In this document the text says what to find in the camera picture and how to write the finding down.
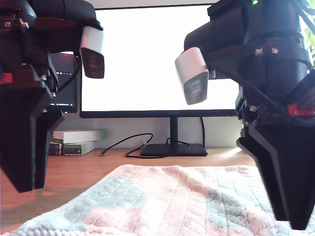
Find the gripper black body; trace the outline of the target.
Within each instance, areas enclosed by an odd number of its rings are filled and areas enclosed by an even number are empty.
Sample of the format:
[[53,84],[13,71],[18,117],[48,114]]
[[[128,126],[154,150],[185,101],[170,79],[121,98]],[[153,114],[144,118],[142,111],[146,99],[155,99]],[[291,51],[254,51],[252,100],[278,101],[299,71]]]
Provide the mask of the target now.
[[314,73],[307,73],[312,64],[304,38],[270,36],[235,46],[240,76],[238,119],[252,123],[261,117],[269,123],[313,126],[312,107],[302,101],[314,83]]
[[0,95],[54,97],[59,81],[50,53],[58,18],[0,20]]

